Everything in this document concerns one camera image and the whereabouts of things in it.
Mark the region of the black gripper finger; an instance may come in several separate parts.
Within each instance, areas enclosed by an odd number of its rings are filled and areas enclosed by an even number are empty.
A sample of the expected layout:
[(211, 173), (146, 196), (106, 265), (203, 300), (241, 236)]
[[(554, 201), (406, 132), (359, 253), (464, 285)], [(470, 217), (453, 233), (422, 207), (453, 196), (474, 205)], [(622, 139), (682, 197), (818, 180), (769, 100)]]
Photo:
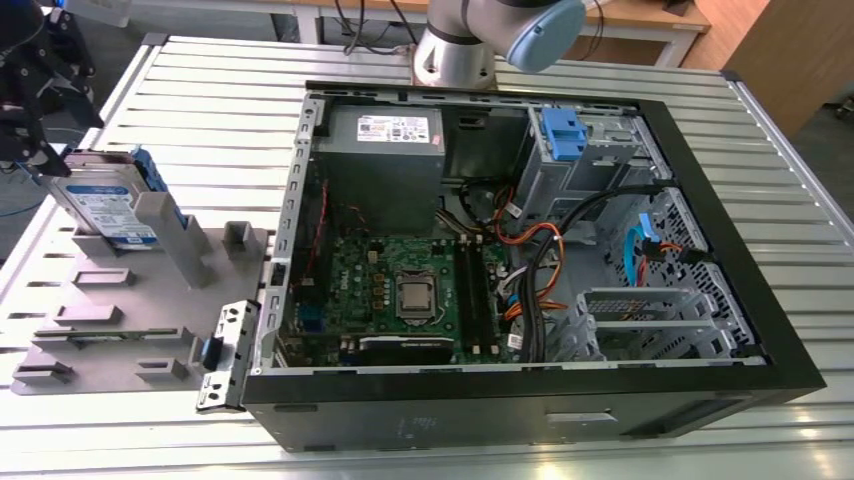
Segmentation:
[(39, 92), (47, 77), (22, 54), (2, 59), (2, 168), (22, 163), (46, 176), (70, 176), (71, 170), (51, 147), (43, 129)]
[(102, 128), (105, 122), (94, 104), (90, 85), (97, 67), (77, 19), (69, 11), (53, 7), (46, 18), (46, 27), (51, 57), (58, 61), (53, 88), (58, 91), (78, 124), (87, 128)]

